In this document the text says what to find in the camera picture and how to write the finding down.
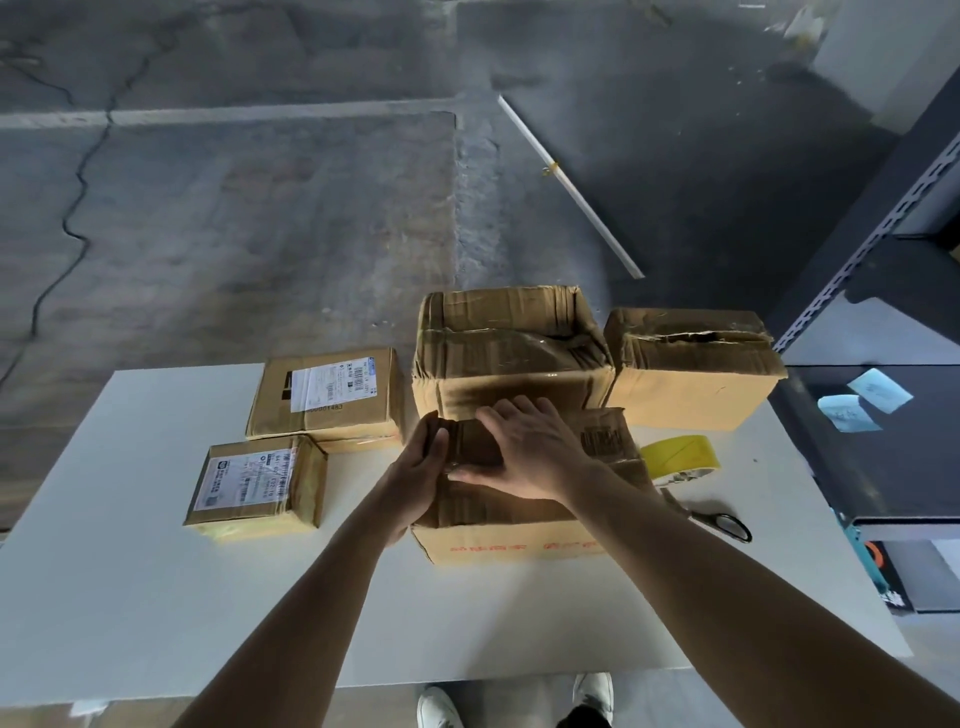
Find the damaged cardboard box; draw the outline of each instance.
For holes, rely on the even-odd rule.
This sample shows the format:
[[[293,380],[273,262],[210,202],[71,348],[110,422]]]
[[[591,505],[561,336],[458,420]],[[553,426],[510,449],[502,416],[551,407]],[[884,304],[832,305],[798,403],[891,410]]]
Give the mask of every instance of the damaged cardboard box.
[[[619,409],[564,413],[585,452],[610,465],[637,488],[653,488]],[[500,449],[477,420],[437,421],[450,431],[447,472],[457,465],[502,464]],[[412,528],[434,564],[464,564],[530,558],[569,558],[604,549],[560,503],[529,500],[492,488],[449,480],[438,483],[430,509]]]
[[[210,448],[183,525],[215,541],[320,525],[326,454],[305,435]]]
[[[562,410],[599,407],[613,383],[610,350],[575,286],[431,293],[420,307],[413,365],[420,415],[472,418],[524,394]]]
[[[325,452],[398,445],[403,380],[393,349],[271,359],[263,369],[247,438],[306,434]]]
[[[736,429],[787,376],[750,311],[615,308],[604,333],[616,364],[607,405],[631,425]]]

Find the person's right hand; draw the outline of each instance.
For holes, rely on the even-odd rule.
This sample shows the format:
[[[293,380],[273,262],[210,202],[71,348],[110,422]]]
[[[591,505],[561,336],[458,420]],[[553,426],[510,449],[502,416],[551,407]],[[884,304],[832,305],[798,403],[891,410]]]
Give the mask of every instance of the person's right hand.
[[[480,407],[477,420],[500,446],[503,466],[462,465],[451,480],[486,485],[512,496],[564,501],[566,488],[585,482],[596,461],[584,453],[576,435],[543,397],[534,405],[524,396]]]

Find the shoe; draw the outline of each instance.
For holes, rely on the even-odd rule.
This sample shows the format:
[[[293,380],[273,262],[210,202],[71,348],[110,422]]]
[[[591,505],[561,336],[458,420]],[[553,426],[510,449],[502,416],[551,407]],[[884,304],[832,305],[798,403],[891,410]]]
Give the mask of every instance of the shoe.
[[[573,707],[586,705],[613,725],[613,678],[608,672],[586,672],[573,682]]]
[[[419,728],[464,728],[450,696],[436,686],[423,691],[417,701],[417,725]]]

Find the blue sticky note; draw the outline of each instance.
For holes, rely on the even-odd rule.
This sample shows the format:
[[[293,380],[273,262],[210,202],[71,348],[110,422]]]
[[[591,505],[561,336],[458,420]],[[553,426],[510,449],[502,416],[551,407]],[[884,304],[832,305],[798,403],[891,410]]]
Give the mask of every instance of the blue sticky note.
[[[841,432],[872,432],[881,429],[860,404],[860,397],[857,395],[820,397],[817,406]]]
[[[879,369],[864,372],[847,386],[888,415],[913,399],[913,395]]]

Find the black pants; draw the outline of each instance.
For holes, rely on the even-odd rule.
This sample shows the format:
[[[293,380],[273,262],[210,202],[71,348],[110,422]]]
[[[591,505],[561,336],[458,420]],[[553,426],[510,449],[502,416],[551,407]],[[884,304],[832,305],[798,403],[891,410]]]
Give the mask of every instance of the black pants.
[[[589,705],[578,705],[570,715],[559,723],[557,728],[611,728],[607,719]]]

